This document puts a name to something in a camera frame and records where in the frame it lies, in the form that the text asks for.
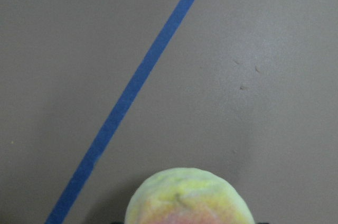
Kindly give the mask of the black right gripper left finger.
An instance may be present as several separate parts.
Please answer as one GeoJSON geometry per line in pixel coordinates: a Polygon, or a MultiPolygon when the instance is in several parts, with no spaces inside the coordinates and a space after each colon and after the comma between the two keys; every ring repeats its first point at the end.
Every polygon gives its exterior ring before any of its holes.
{"type": "Polygon", "coordinates": [[[110,224],[124,224],[124,222],[121,222],[121,221],[113,221],[113,222],[111,222],[110,224]]]}

